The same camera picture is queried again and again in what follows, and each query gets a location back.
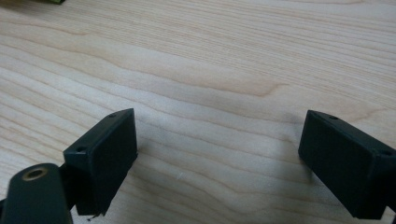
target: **black plastic part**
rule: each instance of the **black plastic part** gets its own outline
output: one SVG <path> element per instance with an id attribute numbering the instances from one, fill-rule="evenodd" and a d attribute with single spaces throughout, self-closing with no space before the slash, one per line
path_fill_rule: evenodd
<path id="1" fill-rule="evenodd" d="M 396 151 L 343 120 L 308 111 L 299 154 L 353 217 L 396 211 Z"/>
<path id="2" fill-rule="evenodd" d="M 64 151 L 69 206 L 75 203 L 79 215 L 104 215 L 137 157 L 136 149 L 133 109 L 105 117 L 80 137 Z"/>
<path id="3" fill-rule="evenodd" d="M 1 224 L 72 223 L 58 166 L 38 164 L 11 178 Z"/>

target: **light wood surface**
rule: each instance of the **light wood surface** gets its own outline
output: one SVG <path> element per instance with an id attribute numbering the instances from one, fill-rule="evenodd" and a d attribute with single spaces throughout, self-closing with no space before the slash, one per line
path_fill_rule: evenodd
<path id="1" fill-rule="evenodd" d="M 92 224 L 390 223 L 351 217 L 297 149 L 307 109 L 396 147 L 396 2 L 0 0 L 2 198 L 129 107 L 139 157 Z"/>

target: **black mount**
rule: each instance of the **black mount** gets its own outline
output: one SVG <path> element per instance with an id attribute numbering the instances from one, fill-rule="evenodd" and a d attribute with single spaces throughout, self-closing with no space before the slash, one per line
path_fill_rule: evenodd
<path id="1" fill-rule="evenodd" d="M 42 163 L 11 178 L 0 223 L 72 223 L 74 205 L 79 215 L 104 215 L 136 149 L 134 110 L 106 116 L 64 151 L 61 167 Z"/>
<path id="2" fill-rule="evenodd" d="M 308 111 L 300 157 L 353 217 L 396 211 L 396 150 L 345 121 Z"/>

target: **screw hole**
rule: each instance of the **screw hole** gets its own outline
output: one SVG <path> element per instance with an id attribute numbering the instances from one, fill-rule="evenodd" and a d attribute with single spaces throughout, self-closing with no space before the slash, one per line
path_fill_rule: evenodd
<path id="1" fill-rule="evenodd" d="M 76 152 L 85 152 L 86 150 L 87 150 L 86 147 L 78 147 L 78 148 L 76 149 Z"/>
<path id="2" fill-rule="evenodd" d="M 48 172 L 48 170 L 45 167 L 38 167 L 38 168 L 35 168 L 33 170 L 26 172 L 23 175 L 22 179 L 24 181 L 36 180 L 36 179 L 40 178 L 41 176 L 46 175 L 47 172 Z"/>

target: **black plastic bracket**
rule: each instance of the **black plastic bracket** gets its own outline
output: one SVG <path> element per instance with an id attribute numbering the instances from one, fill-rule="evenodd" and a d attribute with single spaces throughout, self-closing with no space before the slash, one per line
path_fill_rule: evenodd
<path id="1" fill-rule="evenodd" d="M 72 223 L 74 205 L 79 215 L 104 215 L 136 158 L 134 110 L 108 115 L 64 151 L 61 167 L 43 163 L 14 175 L 0 223 Z"/>
<path id="2" fill-rule="evenodd" d="M 332 115 L 309 110 L 299 155 L 353 217 L 396 211 L 396 151 Z"/>

